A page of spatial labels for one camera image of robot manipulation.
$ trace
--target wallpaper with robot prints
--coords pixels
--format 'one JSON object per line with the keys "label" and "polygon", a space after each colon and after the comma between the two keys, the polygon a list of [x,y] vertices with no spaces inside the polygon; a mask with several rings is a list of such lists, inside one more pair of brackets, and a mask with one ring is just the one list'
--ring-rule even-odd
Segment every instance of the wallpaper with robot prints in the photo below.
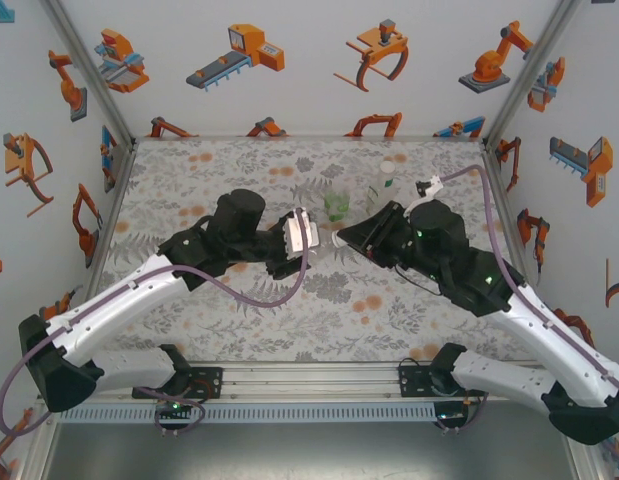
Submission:
{"label": "wallpaper with robot prints", "polygon": [[[349,248],[336,250],[329,244],[331,230],[367,217],[365,192],[383,159],[396,164],[396,200],[403,205],[416,195],[416,180],[482,162],[478,143],[293,138],[140,143],[100,290],[143,263],[173,233],[213,213],[218,197],[235,188],[248,188],[266,200],[261,229],[303,205],[327,243],[310,257],[312,268],[300,292],[281,308],[252,308],[203,285],[137,321],[108,348],[175,343],[190,360],[395,361],[408,355],[430,359],[451,341],[494,358],[527,359],[514,340],[484,320]],[[489,249],[478,178],[466,175],[449,182],[440,199],[463,216],[472,244]],[[322,199],[329,187],[351,192],[349,216],[334,224],[327,220]],[[506,249],[502,233],[498,238]],[[408,275],[435,288],[415,272]],[[274,281],[263,265],[239,264],[221,281],[252,298],[272,301],[294,279]]]}
{"label": "wallpaper with robot prints", "polygon": [[[430,136],[477,116],[491,127],[558,1],[64,3],[83,43],[101,42],[96,65],[106,44],[116,68],[143,69],[120,78],[151,78],[133,91],[109,82],[136,136],[156,115],[201,135],[245,135],[268,116],[289,135],[344,135],[360,118],[395,112],[399,135]],[[112,50],[116,39],[127,54]],[[476,72],[486,57],[502,63],[498,75]],[[480,93],[476,75],[489,86]]]}
{"label": "wallpaper with robot prints", "polygon": [[[619,2],[584,2],[550,61],[565,74],[544,112],[522,105],[504,136],[521,139],[514,213],[550,223],[537,287],[552,308],[580,316],[596,347],[619,362]],[[511,178],[512,161],[502,166]],[[525,257],[532,282],[536,229]]]}
{"label": "wallpaper with robot prints", "polygon": [[[72,222],[78,184],[105,222],[115,195],[103,186],[100,147],[108,122],[80,70],[40,2],[5,3],[15,21],[0,23],[0,386],[21,357],[18,324],[41,308],[51,307],[51,314],[56,302],[68,307],[69,294],[88,282]],[[97,230],[87,208],[79,216],[85,229]],[[71,302],[79,304],[84,292]],[[7,424],[20,420],[36,392],[21,373],[8,396]],[[9,448],[7,461],[17,449]]]}

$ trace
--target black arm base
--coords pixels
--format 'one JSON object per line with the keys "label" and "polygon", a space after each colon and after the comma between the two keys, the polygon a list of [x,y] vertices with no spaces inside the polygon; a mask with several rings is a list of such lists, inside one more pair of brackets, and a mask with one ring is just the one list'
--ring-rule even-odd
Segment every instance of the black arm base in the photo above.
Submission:
{"label": "black arm base", "polygon": [[[509,310],[513,292],[493,252],[471,247],[460,215],[438,200],[404,208],[389,202],[373,217],[338,232],[338,237],[382,268],[412,268],[438,283],[440,293],[477,317]],[[514,281],[522,275],[506,264]]]}
{"label": "black arm base", "polygon": [[[264,208],[263,198],[250,190],[222,195],[212,216],[175,233],[160,245],[158,255],[165,255],[173,265],[195,267],[212,277],[224,275],[227,268],[240,262],[265,263],[267,272],[276,280],[299,272],[300,259],[287,258],[284,233],[284,225],[293,212],[281,217],[267,231],[256,230]],[[174,275],[184,279],[189,291],[205,282],[191,273]]]}
{"label": "black arm base", "polygon": [[555,383],[542,396],[549,409],[549,421],[561,433],[585,445],[597,445],[619,432],[619,399],[609,398],[606,407],[581,407]]}

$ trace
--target small white object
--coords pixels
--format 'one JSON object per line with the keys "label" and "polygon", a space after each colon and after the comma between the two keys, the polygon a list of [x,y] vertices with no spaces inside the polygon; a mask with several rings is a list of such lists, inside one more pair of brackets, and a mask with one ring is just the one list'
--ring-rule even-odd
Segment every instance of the small white object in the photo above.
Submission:
{"label": "small white object", "polygon": [[317,247],[320,243],[318,236],[318,226],[315,222],[309,221],[309,215],[306,209],[302,209],[302,227],[298,214],[294,211],[293,217],[285,222],[285,242],[287,244],[287,257],[293,258],[302,254],[302,235],[300,228],[303,228],[307,233],[307,243],[309,248]]}
{"label": "small white object", "polygon": [[431,186],[427,188],[427,190],[425,190],[425,196],[418,197],[413,202],[411,202],[411,204],[405,210],[405,213],[404,213],[405,217],[408,217],[411,211],[414,208],[416,208],[418,205],[421,205],[423,203],[427,203],[433,200],[436,193],[442,190],[442,181],[440,180],[440,177],[438,175],[434,175],[433,177],[429,179],[429,181],[431,182]]}
{"label": "small white object", "polygon": [[374,215],[396,196],[393,182],[395,172],[396,165],[392,161],[384,160],[380,163],[378,176],[367,189],[367,215]]}
{"label": "small white object", "polygon": [[347,242],[345,242],[342,238],[338,236],[339,230],[335,232],[331,232],[331,243],[333,243],[334,247],[342,248],[347,246]]}
{"label": "small white object", "polygon": [[380,171],[387,176],[387,180],[393,180],[393,173],[396,171],[396,165],[391,160],[383,160],[380,164]]}

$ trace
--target patterned table surface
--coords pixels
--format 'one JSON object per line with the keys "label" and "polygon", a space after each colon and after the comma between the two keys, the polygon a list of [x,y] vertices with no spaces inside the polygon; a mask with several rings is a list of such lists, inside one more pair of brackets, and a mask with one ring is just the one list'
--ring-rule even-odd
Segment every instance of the patterned table surface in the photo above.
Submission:
{"label": "patterned table surface", "polygon": [[[328,231],[333,226],[324,212],[322,192],[330,185],[346,185],[351,210],[344,224],[357,223],[366,217],[366,188],[382,159],[396,164],[396,200],[403,205],[413,199],[416,180],[482,164],[477,143],[292,138],[141,142],[99,288],[123,278],[174,232],[213,213],[218,197],[234,188],[264,197],[261,228],[302,205]],[[438,198],[462,215],[474,246],[491,248],[479,177],[465,175],[449,182]],[[280,308],[245,306],[203,286],[157,308],[108,348],[175,343],[188,359],[202,361],[395,361],[408,355],[430,359],[451,341],[501,360],[529,358],[512,338],[484,320],[349,248],[322,248],[310,264],[301,291]],[[432,288],[432,282],[416,272],[409,275]],[[280,297],[294,283],[294,277],[272,280],[260,264],[236,265],[221,280],[262,301]]]}

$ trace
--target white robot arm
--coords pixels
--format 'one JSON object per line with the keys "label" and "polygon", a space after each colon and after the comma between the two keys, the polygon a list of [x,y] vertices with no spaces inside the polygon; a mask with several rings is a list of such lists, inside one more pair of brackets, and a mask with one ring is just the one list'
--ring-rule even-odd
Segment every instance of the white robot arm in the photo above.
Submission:
{"label": "white robot arm", "polygon": [[223,195],[213,216],[174,234],[157,254],[98,296],[49,322],[38,315],[21,322],[23,355],[30,357],[27,367],[49,411],[73,408],[94,392],[134,386],[180,395],[188,386],[190,367],[175,346],[144,351],[102,348],[143,314],[206,281],[238,295],[215,279],[235,263],[265,263],[274,279],[300,271],[296,285],[272,304],[241,297],[261,307],[288,300],[309,268],[305,250],[318,244],[317,227],[299,208],[269,230],[258,231],[264,207],[262,197],[248,190]]}
{"label": "white robot arm", "polygon": [[445,396],[481,390],[509,398],[548,415],[562,433],[586,444],[617,433],[619,364],[572,332],[513,267],[469,245],[462,218],[433,198],[441,189],[438,177],[417,186],[421,198],[407,209],[390,202],[338,231],[334,243],[349,245],[380,267],[426,275],[451,303],[508,332],[546,368],[499,362],[450,343],[431,363],[432,390]]}

